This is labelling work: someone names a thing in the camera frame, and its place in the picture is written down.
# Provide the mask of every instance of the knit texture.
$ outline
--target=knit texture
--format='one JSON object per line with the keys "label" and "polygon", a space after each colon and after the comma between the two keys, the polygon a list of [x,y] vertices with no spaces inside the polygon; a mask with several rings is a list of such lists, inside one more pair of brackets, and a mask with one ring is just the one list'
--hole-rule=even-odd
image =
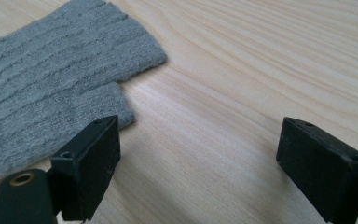
{"label": "knit texture", "polygon": [[132,123],[117,83],[166,59],[142,25],[102,0],[72,0],[0,38],[0,178],[95,119]]}

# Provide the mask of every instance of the black plastic part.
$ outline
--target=black plastic part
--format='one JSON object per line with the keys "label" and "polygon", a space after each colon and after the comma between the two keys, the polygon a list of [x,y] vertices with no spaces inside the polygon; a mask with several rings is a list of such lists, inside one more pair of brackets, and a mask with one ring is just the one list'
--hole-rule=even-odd
{"label": "black plastic part", "polygon": [[0,184],[0,224],[57,223],[48,180],[42,170],[26,170]]}
{"label": "black plastic part", "polygon": [[51,158],[48,172],[55,212],[91,220],[120,160],[117,116],[98,119]]}
{"label": "black plastic part", "polygon": [[284,118],[277,161],[326,222],[355,223],[357,150],[313,124]]}

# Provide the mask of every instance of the wood grain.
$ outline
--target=wood grain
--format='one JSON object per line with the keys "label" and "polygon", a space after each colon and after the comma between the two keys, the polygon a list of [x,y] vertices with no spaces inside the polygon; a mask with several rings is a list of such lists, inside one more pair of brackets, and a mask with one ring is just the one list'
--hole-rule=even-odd
{"label": "wood grain", "polygon": [[[112,2],[169,62],[123,84],[136,123],[91,223],[324,223],[275,155],[285,116],[358,149],[358,1]],[[0,0],[0,36],[62,3]]]}

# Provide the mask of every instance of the light wood surface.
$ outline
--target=light wood surface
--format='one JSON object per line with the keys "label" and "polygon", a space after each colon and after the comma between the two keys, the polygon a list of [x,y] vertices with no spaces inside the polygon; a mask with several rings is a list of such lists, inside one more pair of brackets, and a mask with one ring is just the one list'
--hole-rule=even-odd
{"label": "light wood surface", "polygon": [[[0,0],[0,36],[63,2]],[[275,155],[285,116],[358,149],[358,1],[112,2],[169,62],[123,84],[136,123],[91,223],[324,223]]]}

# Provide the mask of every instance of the ribbed pattern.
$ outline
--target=ribbed pattern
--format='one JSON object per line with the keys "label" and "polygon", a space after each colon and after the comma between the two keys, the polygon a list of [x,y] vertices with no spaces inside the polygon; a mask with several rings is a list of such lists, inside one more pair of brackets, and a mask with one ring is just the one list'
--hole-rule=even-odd
{"label": "ribbed pattern", "polygon": [[101,0],[73,0],[0,39],[0,177],[51,155],[90,121],[130,124],[117,82],[164,63],[156,40]]}

